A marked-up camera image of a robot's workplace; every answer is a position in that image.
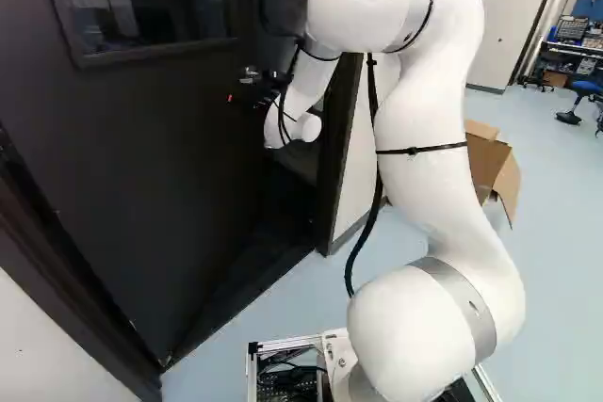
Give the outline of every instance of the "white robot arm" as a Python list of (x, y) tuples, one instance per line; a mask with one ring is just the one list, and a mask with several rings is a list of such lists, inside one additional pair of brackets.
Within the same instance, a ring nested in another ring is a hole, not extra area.
[[(406, 46), (398, 53), (399, 82), (380, 100), (375, 142), (389, 200), (425, 228), (430, 246), (427, 256), (352, 298), (348, 331), (359, 367), (350, 378), (365, 381), (350, 382), (350, 398), (367, 400), (353, 387), (374, 390), (374, 400), (432, 400), (510, 342), (525, 316), (522, 281), (478, 203), (463, 146), (464, 85), (481, 43), (481, 0), (308, 0), (307, 17), (307, 36), (326, 54)], [(318, 134), (304, 115), (334, 67), (300, 54), (285, 99), (292, 138)], [(273, 148), (284, 144), (277, 118), (274, 106), (265, 123)]]

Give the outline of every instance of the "blue chair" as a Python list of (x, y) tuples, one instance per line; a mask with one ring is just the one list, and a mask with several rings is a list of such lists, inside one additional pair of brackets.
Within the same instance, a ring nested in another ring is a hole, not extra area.
[(557, 112), (556, 118), (566, 124), (577, 126), (582, 122), (582, 118), (576, 116), (574, 112), (576, 111), (578, 104), (580, 104), (580, 101), (582, 101), (582, 98), (603, 94), (603, 88), (589, 80), (576, 80), (570, 84), (570, 89), (575, 91), (578, 95), (574, 101), (574, 106), (567, 112)]

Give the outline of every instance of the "blue floor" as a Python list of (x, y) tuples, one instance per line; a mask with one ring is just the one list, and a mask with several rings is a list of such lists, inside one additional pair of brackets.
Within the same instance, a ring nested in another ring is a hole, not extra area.
[[(485, 364), (505, 402), (600, 398), (603, 137), (594, 137), (590, 103), (577, 111), (584, 118), (580, 127), (553, 119), (573, 101), (572, 92), (558, 89), (511, 87), (502, 96), (467, 91), (467, 116), (500, 127), (522, 170), (516, 222), (512, 232), (503, 224), (501, 236), (524, 278), (528, 320), (515, 342)], [(165, 401), (244, 401), (248, 342), (344, 327), (343, 267), (350, 248), (327, 260), (309, 255), (174, 366), (163, 377)], [(425, 248), (423, 233), (385, 208), (358, 258), (354, 282), (404, 265)]]

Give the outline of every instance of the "black door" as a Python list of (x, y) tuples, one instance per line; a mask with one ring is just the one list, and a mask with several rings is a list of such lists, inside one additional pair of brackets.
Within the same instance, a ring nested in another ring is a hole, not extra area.
[[(203, 40), (187, 27), (215, 7), (166, 13), (113, 1), (113, 25), (90, 28), (91, 17), (106, 14), (95, 6), (73, 18), (90, 52), (134, 45), (119, 33), (123, 21), (138, 26), (139, 46)], [(3, 127), (79, 252), (161, 360), (252, 225), (261, 130), (226, 102), (253, 54), (252, 4), (223, 0), (224, 23), (206, 24), (206, 33), (225, 29), (226, 39), (205, 50), (167, 46), (172, 55), (82, 70), (53, 0), (0, 0)], [(171, 23), (178, 15), (181, 24)], [(114, 38), (99, 44), (99, 36)]]

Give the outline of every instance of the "cardboard box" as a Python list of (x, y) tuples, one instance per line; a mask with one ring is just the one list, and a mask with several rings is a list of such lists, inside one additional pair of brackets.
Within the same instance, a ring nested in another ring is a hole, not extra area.
[(567, 83), (567, 74), (545, 71), (545, 73), (543, 74), (543, 80), (545, 82), (548, 82), (553, 87), (563, 88)]
[(482, 122), (466, 120), (469, 165), (476, 194), (481, 205), (493, 196), (499, 196), (513, 226), (521, 173), (513, 156), (513, 149), (497, 140), (499, 129)]

